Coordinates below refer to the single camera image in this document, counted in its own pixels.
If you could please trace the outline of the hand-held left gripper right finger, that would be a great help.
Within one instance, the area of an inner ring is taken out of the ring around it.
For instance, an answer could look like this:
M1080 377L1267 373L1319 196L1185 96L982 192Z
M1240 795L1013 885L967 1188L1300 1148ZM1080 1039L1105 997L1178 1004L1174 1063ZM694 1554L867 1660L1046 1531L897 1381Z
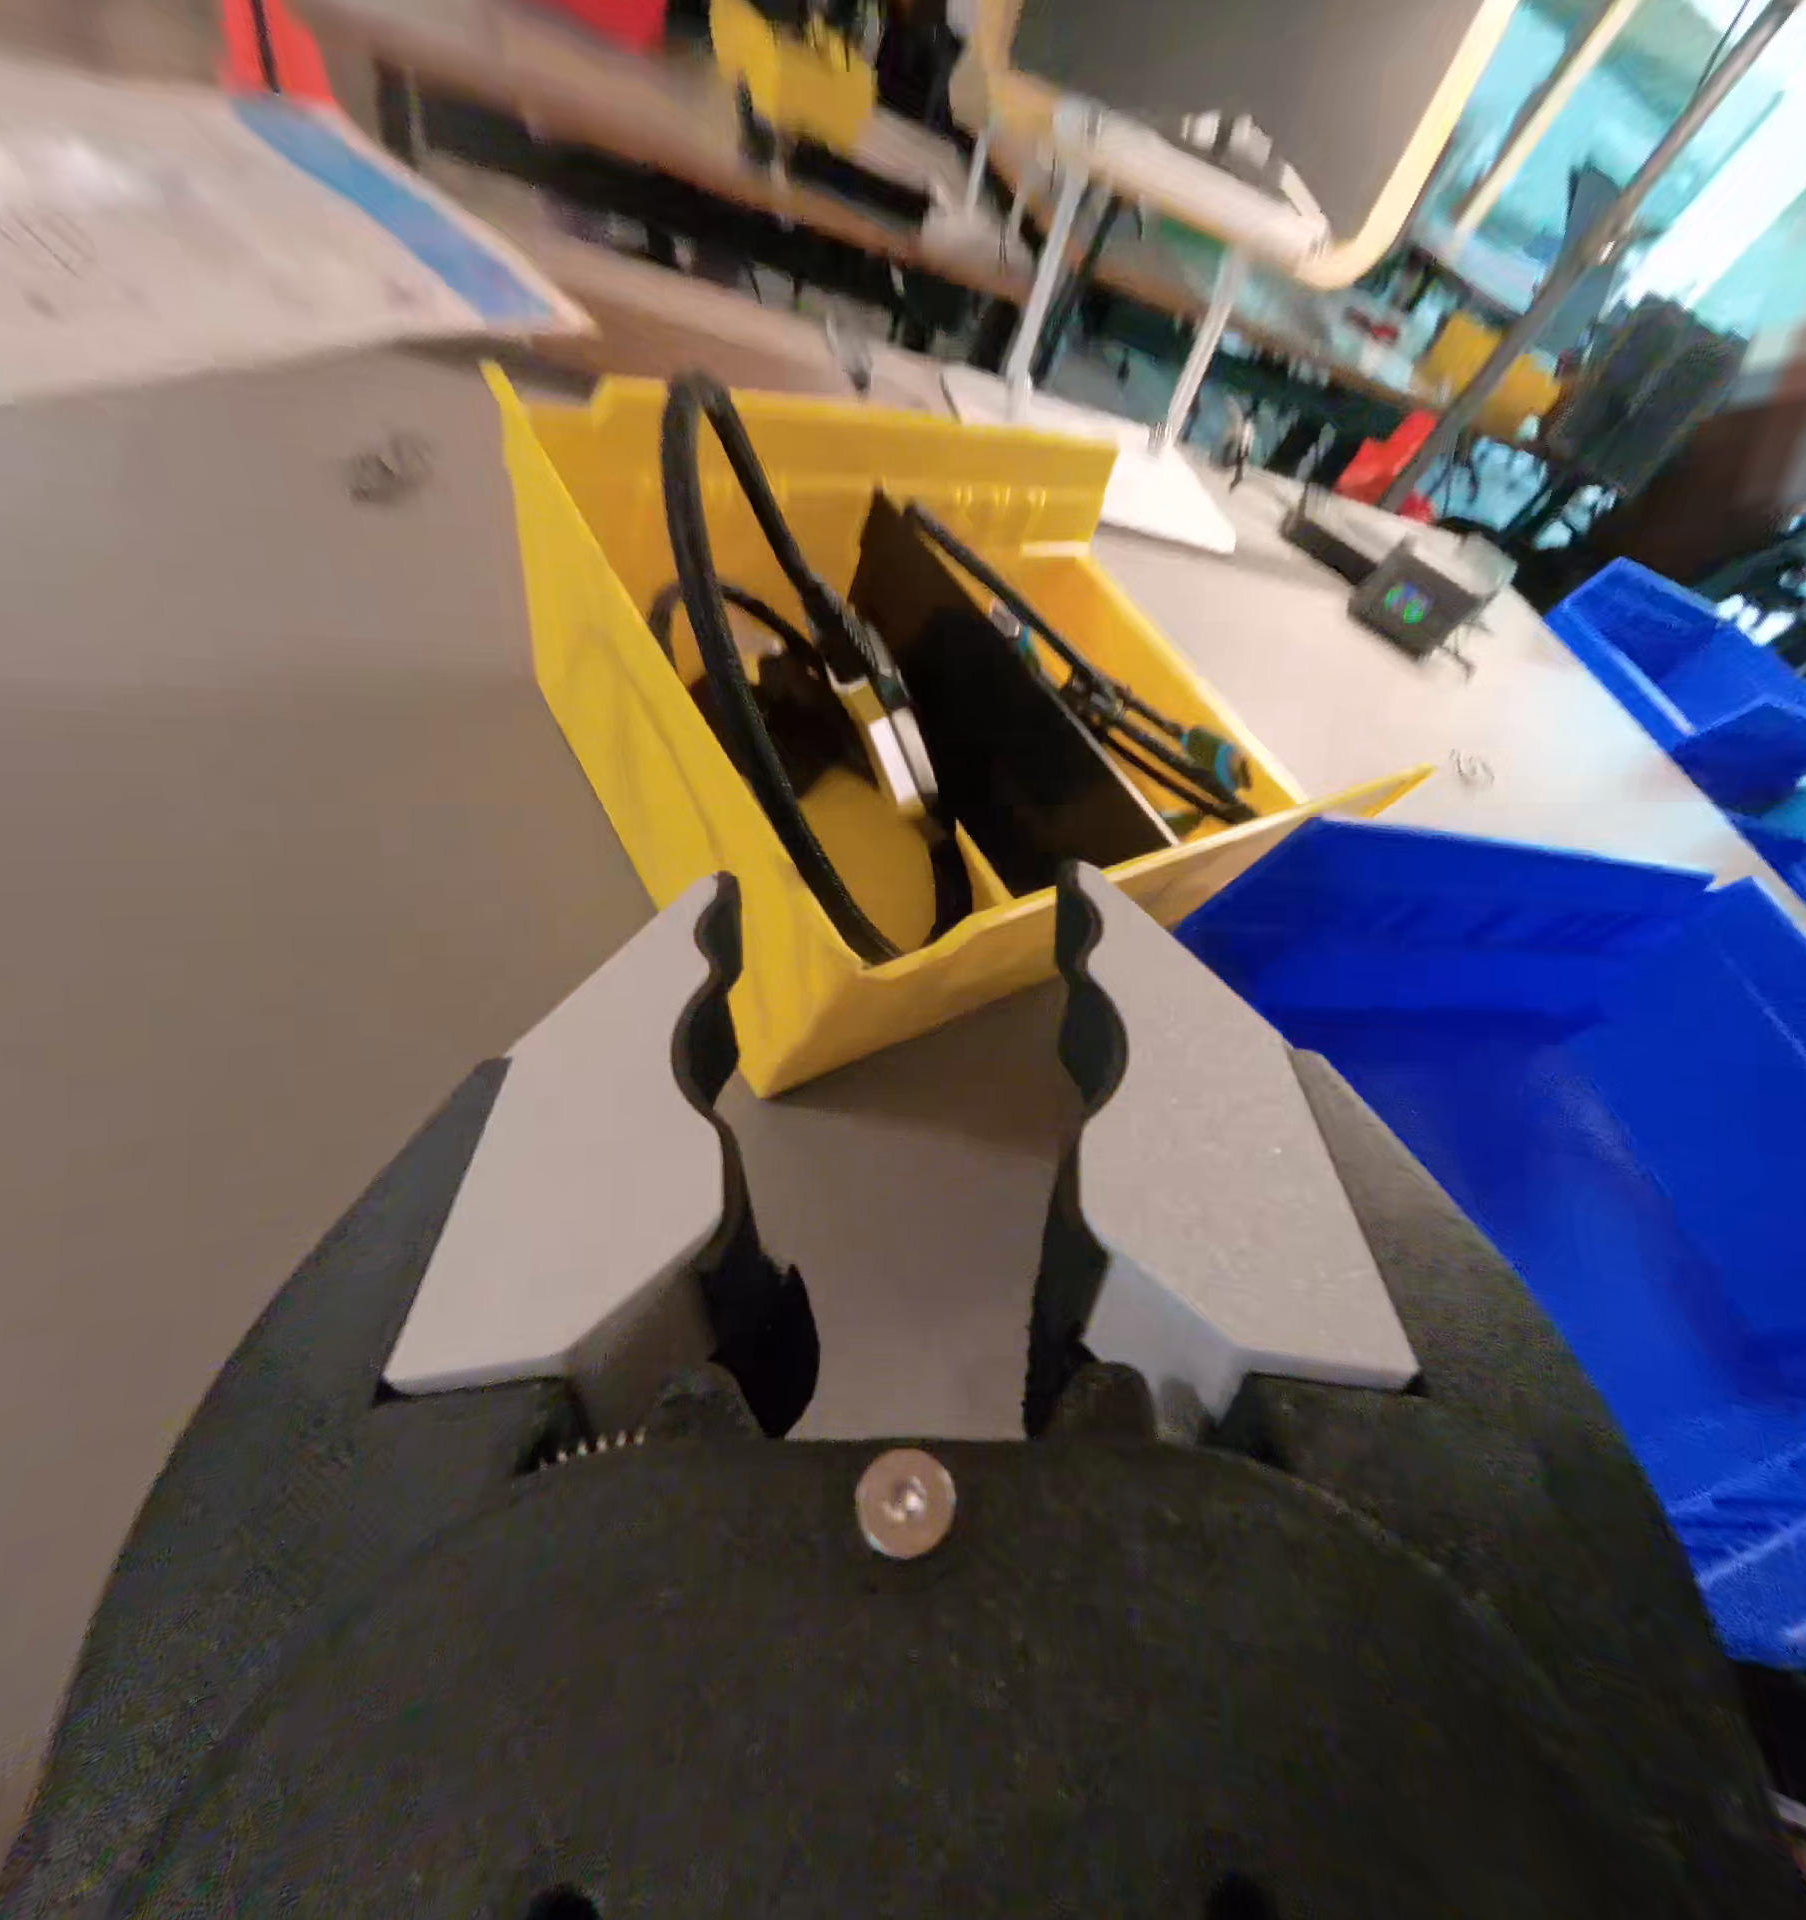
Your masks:
M1054 960L1080 1116L1040 1238L1026 1434L1093 1365L1198 1426L1251 1378L1410 1387L1418 1358L1275 1023L1082 862L1058 878Z

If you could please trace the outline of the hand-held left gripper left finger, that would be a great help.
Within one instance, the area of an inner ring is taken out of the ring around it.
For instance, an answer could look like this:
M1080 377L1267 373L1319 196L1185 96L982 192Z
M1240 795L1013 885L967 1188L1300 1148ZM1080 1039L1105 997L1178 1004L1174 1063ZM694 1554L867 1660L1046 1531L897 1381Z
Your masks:
M768 1438L820 1379L800 1271L773 1257L720 1114L741 1043L743 888L702 876L508 1047L384 1362L404 1398L554 1381L635 1434L717 1365Z

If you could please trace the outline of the large blue plastic bin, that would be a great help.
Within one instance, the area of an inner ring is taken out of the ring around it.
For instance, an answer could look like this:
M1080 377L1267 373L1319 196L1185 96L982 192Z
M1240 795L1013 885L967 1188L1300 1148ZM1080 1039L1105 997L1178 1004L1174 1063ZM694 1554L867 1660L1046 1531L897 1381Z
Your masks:
M1732 1655L1806 1670L1806 934L1779 899L1321 818L1178 937L1525 1280Z

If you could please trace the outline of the yellow plastic bin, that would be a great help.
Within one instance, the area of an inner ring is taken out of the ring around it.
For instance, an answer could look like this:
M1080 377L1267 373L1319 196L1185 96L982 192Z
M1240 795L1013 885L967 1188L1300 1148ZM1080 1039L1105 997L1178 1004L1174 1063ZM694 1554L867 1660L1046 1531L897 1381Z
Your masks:
M1057 970L1058 894L1013 892L971 838L973 913L925 948L868 961L831 923L765 807L666 659L646 613L677 575L660 476L666 385L613 375L583 401L530 398L499 362L483 375L503 420L536 680L657 908L730 871L743 894L743 976L730 1005L752 1091L792 1091L927 1036ZM1288 768L1093 555L1112 444L1026 425L968 425L823 395L745 391L741 416L779 508L816 571L851 585L880 491L918 500L982 552L1098 668L1245 752L1251 823L1194 827L1105 867L1172 927L1306 819L1375 818L1434 776L1418 763L1306 795Z

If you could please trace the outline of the black bin divider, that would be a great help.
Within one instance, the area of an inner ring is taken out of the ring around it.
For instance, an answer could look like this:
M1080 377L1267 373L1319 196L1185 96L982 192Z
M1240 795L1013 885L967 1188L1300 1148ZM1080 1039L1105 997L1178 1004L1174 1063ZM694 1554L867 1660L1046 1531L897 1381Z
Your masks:
M886 491L870 497L848 601L898 668L944 809L1013 899L1049 889L1072 859L1114 867L1177 847L1156 805Z

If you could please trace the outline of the grey power bank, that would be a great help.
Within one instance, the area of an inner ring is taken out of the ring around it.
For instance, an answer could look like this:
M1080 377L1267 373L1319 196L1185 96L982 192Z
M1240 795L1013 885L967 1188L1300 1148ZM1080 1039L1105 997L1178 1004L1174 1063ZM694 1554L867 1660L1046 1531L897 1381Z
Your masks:
M1514 559L1479 533L1413 529L1350 589L1350 620L1413 659L1451 648L1511 585Z

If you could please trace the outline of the black power adapter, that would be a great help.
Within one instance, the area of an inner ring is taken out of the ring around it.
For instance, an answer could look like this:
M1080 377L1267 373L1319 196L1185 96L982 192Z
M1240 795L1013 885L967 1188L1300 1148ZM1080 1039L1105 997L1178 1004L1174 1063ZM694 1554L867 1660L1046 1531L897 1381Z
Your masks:
M1278 522L1280 540L1350 588L1396 550L1396 520L1349 496L1305 483Z

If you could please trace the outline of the red plastic bin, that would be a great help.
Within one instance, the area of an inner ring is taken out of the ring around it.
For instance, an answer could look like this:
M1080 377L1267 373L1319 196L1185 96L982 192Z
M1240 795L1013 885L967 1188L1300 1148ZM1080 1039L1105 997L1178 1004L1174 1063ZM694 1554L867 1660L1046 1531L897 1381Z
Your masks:
M1380 508L1438 423L1441 416L1434 410L1409 411L1383 437L1365 439L1331 489L1349 501Z

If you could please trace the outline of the black music stand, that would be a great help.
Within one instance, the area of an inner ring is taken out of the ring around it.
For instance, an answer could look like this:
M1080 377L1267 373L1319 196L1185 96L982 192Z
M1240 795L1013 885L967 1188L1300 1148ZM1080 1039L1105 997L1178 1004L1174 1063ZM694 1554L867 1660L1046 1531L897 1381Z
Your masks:
M1724 401L1748 351L1746 333L1679 300L1636 300L1600 323L1546 423L1546 456L1583 483L1640 489Z

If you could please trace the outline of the grey light stand pole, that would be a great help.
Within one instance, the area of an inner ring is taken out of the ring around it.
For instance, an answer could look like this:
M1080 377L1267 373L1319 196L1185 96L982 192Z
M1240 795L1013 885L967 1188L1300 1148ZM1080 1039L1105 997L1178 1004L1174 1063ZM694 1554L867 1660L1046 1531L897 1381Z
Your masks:
M1804 7L1804 2L1761 4L1748 25L1724 43L1718 58L1706 64L1688 102L1676 114L1671 127L1662 131L1659 143L1645 158L1636 173L1618 188L1610 207L1590 222L1575 241L1565 245L1559 264L1543 281L1531 308L1507 328L1482 365L1470 373L1466 385L1449 399L1437 427L1407 465L1391 493L1384 496L1384 504L1380 506L1384 511L1398 513L1418 491L1430 468L1447 464L1456 441L1479 423L1504 375L1514 369L1516 362L1521 362L1541 333L1550 328L1579 285L1615 262L1636 225L1636 216L1664 173L1679 161L1685 147L1694 141L1709 120L1724 106L1732 89Z

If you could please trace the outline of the clear plastic bag blue label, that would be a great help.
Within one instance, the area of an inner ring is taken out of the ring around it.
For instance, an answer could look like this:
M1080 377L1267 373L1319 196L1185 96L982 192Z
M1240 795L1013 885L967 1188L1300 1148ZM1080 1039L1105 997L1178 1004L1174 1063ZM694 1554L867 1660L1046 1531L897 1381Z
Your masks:
M520 248L332 108L0 51L0 410L597 330Z

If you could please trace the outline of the background work table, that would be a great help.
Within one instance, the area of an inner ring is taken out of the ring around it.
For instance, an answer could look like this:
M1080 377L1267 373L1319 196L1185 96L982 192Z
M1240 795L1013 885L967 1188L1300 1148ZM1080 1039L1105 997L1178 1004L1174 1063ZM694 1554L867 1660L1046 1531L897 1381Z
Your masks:
M628 51L546 4L303 4L337 59L368 68L374 130L554 190L564 202L711 239L806 283L886 304L910 347L980 328L971 360L996 371L1038 277L1057 194L1003 141L994 161L888 108L833 147L825 131L771 149L771 84L757 120L694 38Z

